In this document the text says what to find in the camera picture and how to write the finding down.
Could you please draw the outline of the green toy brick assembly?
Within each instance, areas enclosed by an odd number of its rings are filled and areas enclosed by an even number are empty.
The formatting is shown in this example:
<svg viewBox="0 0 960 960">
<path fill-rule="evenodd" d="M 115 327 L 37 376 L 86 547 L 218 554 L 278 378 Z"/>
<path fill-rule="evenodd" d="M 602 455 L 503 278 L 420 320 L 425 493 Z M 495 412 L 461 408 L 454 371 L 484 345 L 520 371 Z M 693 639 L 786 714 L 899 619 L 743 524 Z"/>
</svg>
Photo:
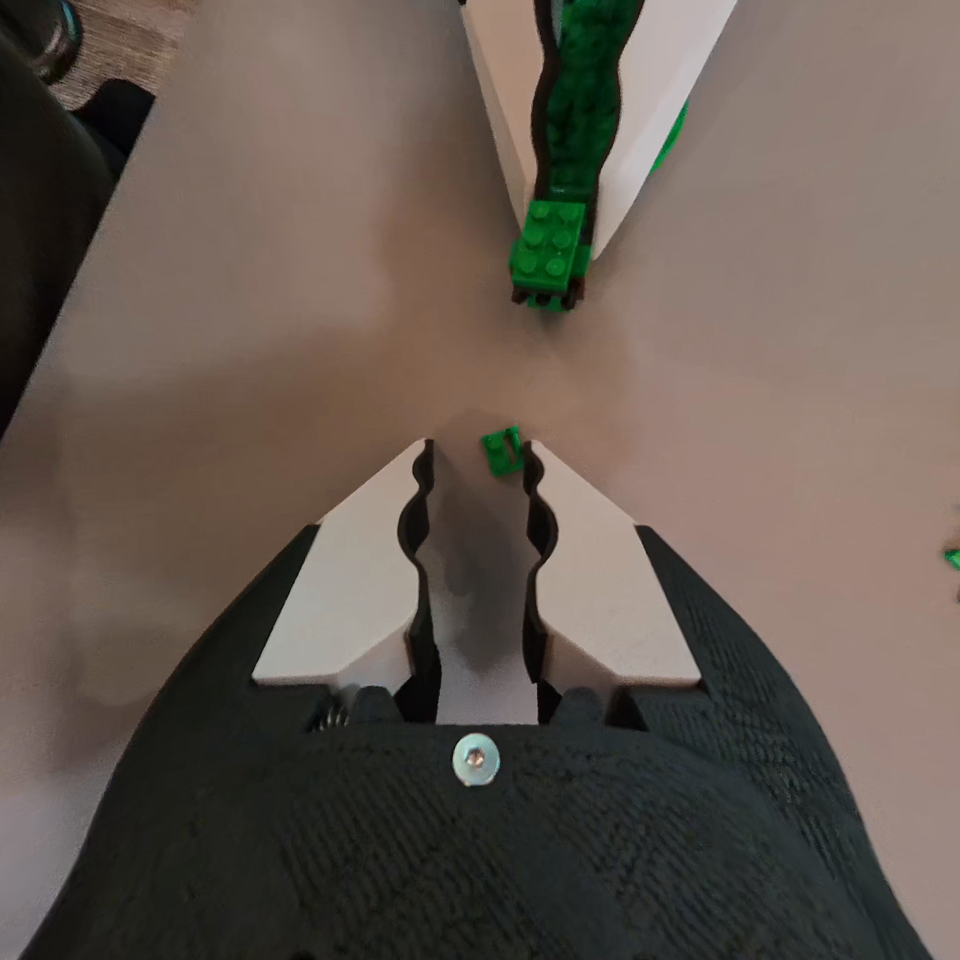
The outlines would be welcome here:
<svg viewBox="0 0 960 960">
<path fill-rule="evenodd" d="M 600 177 L 622 108 L 619 64 L 642 1 L 534 2 L 533 197 L 510 253 L 511 300 L 570 311 L 585 294 Z"/>
</svg>

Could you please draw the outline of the small green clip plate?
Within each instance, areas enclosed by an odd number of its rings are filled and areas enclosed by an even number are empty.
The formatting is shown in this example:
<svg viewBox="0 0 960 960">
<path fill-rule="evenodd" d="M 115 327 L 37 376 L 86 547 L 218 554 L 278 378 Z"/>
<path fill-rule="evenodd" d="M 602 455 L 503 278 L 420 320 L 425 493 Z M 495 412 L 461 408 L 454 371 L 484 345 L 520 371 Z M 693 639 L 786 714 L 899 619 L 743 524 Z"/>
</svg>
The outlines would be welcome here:
<svg viewBox="0 0 960 960">
<path fill-rule="evenodd" d="M 520 427 L 512 425 L 480 438 L 489 473 L 494 478 L 523 470 L 524 455 Z"/>
</svg>

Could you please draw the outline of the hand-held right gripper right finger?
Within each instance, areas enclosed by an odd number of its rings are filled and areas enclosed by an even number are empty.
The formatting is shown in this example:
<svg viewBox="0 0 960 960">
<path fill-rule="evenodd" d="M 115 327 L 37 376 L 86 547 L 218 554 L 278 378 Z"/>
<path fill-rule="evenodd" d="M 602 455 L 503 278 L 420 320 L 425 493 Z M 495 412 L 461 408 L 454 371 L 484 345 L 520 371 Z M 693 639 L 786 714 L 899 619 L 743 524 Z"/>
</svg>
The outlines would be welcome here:
<svg viewBox="0 0 960 960">
<path fill-rule="evenodd" d="M 523 456 L 536 557 L 522 656 L 537 721 L 550 721 L 572 690 L 591 690 L 604 716 L 625 690 L 695 690 L 701 671 L 637 522 L 540 440 Z"/>
</svg>

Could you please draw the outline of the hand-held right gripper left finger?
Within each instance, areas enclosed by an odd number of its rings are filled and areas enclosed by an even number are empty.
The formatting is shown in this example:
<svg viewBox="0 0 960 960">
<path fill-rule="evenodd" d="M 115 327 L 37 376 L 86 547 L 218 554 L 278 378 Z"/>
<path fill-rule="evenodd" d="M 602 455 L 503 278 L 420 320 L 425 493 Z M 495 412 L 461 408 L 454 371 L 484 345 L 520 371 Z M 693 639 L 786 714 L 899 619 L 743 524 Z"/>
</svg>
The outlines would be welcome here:
<svg viewBox="0 0 960 960">
<path fill-rule="evenodd" d="M 435 722 L 442 665 L 427 574 L 435 446 L 420 438 L 329 510 L 251 674 L 260 687 L 382 688 L 410 722 Z"/>
</svg>

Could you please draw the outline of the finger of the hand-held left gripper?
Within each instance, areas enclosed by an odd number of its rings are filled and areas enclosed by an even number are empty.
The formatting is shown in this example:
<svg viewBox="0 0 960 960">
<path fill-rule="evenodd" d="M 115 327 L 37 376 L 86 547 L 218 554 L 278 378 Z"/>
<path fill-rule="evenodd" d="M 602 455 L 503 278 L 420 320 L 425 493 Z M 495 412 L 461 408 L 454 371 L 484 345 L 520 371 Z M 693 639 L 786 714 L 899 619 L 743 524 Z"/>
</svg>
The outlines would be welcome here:
<svg viewBox="0 0 960 960">
<path fill-rule="evenodd" d="M 593 233 L 601 256 L 654 169 L 735 1 L 646 1 L 620 56 L 620 114 L 598 180 Z"/>
<path fill-rule="evenodd" d="M 549 181 L 547 104 L 559 68 L 560 3 L 463 1 L 460 15 L 516 222 Z"/>
</svg>

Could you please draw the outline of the black round metal-rimmed object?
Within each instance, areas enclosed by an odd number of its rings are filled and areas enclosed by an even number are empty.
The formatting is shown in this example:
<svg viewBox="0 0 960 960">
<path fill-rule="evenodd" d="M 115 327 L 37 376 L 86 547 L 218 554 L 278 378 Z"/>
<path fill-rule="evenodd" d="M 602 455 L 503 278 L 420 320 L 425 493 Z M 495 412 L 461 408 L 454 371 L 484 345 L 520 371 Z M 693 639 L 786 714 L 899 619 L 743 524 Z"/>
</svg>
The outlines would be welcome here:
<svg viewBox="0 0 960 960">
<path fill-rule="evenodd" d="M 83 44 L 83 25 L 70 1 L 2 1 L 2 28 L 46 86 L 66 77 Z"/>
</svg>

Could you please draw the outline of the pile of green bricks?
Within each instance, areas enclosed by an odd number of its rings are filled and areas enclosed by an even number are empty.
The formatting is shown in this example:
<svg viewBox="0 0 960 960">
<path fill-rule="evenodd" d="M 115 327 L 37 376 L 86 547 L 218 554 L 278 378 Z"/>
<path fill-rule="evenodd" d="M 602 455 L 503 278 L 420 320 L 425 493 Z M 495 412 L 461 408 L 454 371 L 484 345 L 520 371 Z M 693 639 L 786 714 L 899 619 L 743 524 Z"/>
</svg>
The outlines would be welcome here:
<svg viewBox="0 0 960 960">
<path fill-rule="evenodd" d="M 689 106 L 690 106 L 690 101 L 689 100 L 684 101 L 674 123 L 670 127 L 669 132 L 654 160 L 654 163 L 651 167 L 651 173 L 659 170 L 664 164 L 664 162 L 666 161 L 667 157 L 673 151 L 676 145 L 676 142 L 679 139 L 679 136 L 682 133 L 684 126 L 686 124 Z"/>
</svg>

